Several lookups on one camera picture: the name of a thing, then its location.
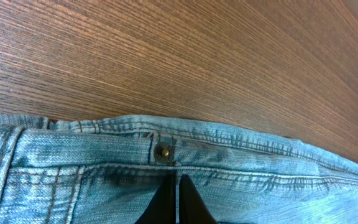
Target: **blue jeans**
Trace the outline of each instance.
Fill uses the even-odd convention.
[[[358,224],[358,164],[299,140],[156,116],[0,115],[0,223],[134,223],[172,170],[219,223]]]

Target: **wooden floor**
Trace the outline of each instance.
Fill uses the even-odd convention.
[[[0,113],[154,114],[358,162],[358,20],[342,1],[0,3]]]

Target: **metal button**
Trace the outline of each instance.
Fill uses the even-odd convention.
[[[169,150],[168,149],[162,149],[161,156],[163,156],[163,157],[169,156]]]
[[[171,162],[173,158],[173,149],[167,142],[159,142],[154,149],[154,159],[157,162]]]

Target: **jeans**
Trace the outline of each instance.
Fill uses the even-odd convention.
[[[358,164],[299,140],[145,115],[0,115],[0,223],[134,223],[173,170],[219,223],[358,224]]]

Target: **wood grain surface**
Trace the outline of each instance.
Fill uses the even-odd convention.
[[[0,3],[0,113],[215,121],[358,162],[358,20],[325,0]]]

